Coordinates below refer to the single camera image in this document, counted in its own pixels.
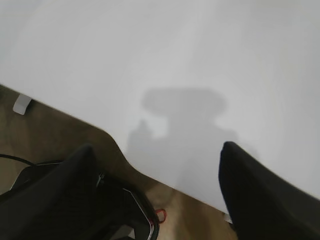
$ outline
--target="wooden floor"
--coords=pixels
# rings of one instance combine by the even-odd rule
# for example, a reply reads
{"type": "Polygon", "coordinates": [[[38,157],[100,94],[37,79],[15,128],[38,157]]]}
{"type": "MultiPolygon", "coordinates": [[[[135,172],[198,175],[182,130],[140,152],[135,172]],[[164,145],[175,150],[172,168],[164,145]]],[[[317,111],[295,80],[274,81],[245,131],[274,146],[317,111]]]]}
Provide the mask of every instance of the wooden floor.
{"type": "MultiPolygon", "coordinates": [[[[18,93],[0,86],[0,153],[34,163],[63,160],[83,143],[92,143],[99,164],[143,190],[155,208],[165,208],[159,240],[236,240],[217,209],[159,183],[133,169],[115,141],[87,123],[32,101],[24,116],[12,111],[18,93]]],[[[0,159],[0,194],[24,168],[0,159]]]]}

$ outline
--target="red object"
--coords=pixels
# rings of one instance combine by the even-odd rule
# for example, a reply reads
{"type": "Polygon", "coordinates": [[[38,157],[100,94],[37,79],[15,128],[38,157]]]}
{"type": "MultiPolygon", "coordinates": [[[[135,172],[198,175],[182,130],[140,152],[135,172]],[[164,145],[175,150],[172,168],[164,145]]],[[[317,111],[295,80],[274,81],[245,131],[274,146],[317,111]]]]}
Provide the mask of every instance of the red object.
{"type": "Polygon", "coordinates": [[[167,211],[163,208],[160,208],[160,209],[155,210],[155,213],[157,214],[158,218],[159,218],[160,213],[163,214],[163,220],[162,221],[159,220],[159,223],[163,224],[167,219],[167,211]]]}

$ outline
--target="desk leg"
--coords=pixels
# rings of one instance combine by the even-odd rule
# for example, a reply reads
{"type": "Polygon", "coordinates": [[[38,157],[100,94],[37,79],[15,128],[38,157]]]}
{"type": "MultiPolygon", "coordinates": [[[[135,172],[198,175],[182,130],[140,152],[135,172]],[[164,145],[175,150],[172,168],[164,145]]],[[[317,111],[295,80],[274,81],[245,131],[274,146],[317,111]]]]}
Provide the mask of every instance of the desk leg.
{"type": "Polygon", "coordinates": [[[26,109],[31,100],[31,97],[20,94],[13,105],[13,111],[18,114],[25,115],[26,109]]]}

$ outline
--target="black cable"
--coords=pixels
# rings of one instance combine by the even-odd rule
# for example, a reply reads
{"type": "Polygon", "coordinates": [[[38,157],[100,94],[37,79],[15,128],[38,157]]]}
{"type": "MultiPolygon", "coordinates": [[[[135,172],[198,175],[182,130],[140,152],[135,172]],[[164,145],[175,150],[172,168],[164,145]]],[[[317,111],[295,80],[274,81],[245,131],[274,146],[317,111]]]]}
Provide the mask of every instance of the black cable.
{"type": "Polygon", "coordinates": [[[24,164],[28,164],[30,166],[35,166],[34,163],[32,163],[30,161],[27,161],[27,160],[24,160],[24,159],[22,159],[20,157],[17,157],[17,156],[11,156],[11,155],[7,155],[7,154],[0,154],[0,158],[12,159],[12,160],[15,160],[15,161],[22,162],[24,164]]]}

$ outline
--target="white desk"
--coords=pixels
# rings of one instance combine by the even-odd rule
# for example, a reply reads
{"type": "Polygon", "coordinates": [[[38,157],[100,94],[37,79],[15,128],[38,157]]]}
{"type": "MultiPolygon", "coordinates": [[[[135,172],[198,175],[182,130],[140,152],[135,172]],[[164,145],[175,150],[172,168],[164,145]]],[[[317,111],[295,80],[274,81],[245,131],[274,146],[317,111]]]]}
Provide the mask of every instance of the white desk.
{"type": "Polygon", "coordinates": [[[320,198],[320,1],[2,0],[0,83],[108,132],[226,211],[235,141],[320,198]]]}

